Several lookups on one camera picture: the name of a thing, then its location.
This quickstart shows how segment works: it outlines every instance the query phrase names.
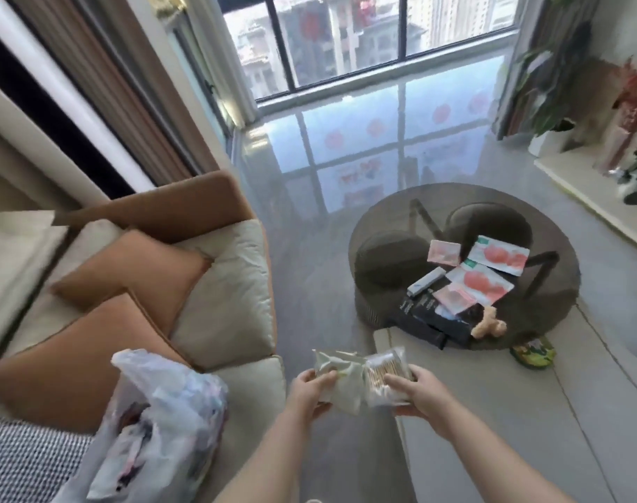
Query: floor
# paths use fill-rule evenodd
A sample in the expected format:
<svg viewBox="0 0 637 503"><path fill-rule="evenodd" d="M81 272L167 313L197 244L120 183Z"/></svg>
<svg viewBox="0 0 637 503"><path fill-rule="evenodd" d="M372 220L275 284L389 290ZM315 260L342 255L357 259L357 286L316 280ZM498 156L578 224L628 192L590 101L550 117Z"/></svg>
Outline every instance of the floor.
<svg viewBox="0 0 637 503"><path fill-rule="evenodd" d="M490 133L506 60L496 53L283 112L244 136L235 166L269 236L289 379L313 366L313 348L374 351L354 309L350 234L382 197L432 182L486 185L548 215L577 252L582 298L637 356L637 248L535 168L525 139ZM406 157L418 159L419 176L399 166ZM316 423L300 496L413 502L390 413L331 413Z"/></svg>

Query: glass tabletop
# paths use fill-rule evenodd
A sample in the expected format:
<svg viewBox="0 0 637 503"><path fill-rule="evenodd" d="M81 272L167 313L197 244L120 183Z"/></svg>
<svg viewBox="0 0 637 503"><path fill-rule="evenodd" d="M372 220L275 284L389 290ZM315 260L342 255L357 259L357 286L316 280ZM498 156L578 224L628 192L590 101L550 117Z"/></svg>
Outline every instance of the glass tabletop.
<svg viewBox="0 0 637 503"><path fill-rule="evenodd" d="M463 260L480 235L526 247L530 256L521 277L500 272L514 284L494 304L498 319L507 321L507 333L473 340L470 348L518 345L562 321L580 285L579 262L567 236L528 203L479 185L420 185L371 207L348 246L357 292L373 314L386 318L399 308L407 287L437 266L427 262L432 239L461 244Z"/></svg>

